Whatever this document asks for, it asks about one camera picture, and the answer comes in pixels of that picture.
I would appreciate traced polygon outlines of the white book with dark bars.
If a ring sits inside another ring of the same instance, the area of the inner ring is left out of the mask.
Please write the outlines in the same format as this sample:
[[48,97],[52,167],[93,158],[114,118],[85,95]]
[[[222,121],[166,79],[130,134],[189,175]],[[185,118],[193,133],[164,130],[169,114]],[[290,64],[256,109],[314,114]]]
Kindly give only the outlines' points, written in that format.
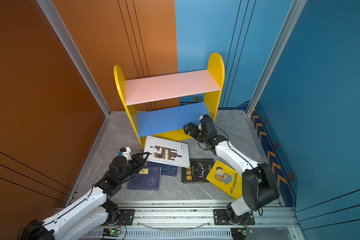
[[190,166],[188,144],[148,136],[144,152],[149,152],[148,162],[175,167]]

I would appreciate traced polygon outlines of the purple blue book yellow label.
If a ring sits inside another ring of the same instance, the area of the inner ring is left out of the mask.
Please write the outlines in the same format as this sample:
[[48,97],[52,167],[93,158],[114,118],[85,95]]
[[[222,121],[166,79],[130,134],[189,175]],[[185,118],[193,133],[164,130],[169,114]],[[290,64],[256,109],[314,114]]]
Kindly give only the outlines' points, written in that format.
[[128,190],[158,191],[161,180],[161,167],[144,167],[127,182]]

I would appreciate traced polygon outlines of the dark blue book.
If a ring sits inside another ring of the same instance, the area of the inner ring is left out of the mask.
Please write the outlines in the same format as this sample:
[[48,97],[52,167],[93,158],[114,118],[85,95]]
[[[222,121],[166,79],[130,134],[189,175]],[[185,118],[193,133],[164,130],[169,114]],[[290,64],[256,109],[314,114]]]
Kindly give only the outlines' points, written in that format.
[[177,166],[171,166],[171,165],[154,163],[154,162],[148,162],[147,166],[161,167],[161,175],[164,175],[164,176],[176,177],[177,173],[178,173]]

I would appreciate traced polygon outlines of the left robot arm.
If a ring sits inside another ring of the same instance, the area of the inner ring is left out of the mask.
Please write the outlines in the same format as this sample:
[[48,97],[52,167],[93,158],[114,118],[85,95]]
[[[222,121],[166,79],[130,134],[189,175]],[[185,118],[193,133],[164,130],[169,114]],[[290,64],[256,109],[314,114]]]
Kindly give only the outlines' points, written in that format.
[[122,224],[119,206],[111,198],[144,167],[148,152],[131,155],[121,149],[108,171],[92,188],[60,212],[33,220],[18,233],[19,240],[78,240],[102,224]]

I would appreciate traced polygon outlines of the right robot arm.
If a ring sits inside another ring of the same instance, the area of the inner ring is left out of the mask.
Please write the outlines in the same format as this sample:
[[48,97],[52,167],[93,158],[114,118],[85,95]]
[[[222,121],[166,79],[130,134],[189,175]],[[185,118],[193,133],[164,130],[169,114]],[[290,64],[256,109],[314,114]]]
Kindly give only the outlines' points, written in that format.
[[250,159],[231,144],[227,134],[218,134],[212,117],[203,115],[199,125],[189,123],[183,130],[187,136],[203,144],[205,150],[227,162],[241,177],[241,196],[227,205],[228,220],[232,224],[243,222],[250,212],[261,214],[264,206],[280,197],[271,166]]

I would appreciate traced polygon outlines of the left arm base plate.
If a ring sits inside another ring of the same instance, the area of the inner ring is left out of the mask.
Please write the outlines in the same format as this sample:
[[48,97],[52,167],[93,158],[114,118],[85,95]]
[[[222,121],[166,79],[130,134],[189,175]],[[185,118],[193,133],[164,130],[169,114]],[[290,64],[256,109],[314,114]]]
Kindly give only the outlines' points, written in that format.
[[111,221],[111,219],[108,218],[107,221],[99,225],[99,227],[117,227],[120,225],[132,226],[135,218],[135,212],[135,209],[121,209],[119,210],[118,217],[114,221]]

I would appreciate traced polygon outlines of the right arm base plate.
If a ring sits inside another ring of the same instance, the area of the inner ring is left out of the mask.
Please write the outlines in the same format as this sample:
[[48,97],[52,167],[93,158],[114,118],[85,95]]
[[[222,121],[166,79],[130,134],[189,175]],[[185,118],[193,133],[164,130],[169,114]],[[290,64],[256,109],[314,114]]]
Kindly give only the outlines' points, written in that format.
[[222,226],[222,225],[254,226],[256,224],[252,212],[248,212],[241,216],[237,216],[233,211],[228,209],[214,209],[213,215],[214,215],[214,223],[217,226]]

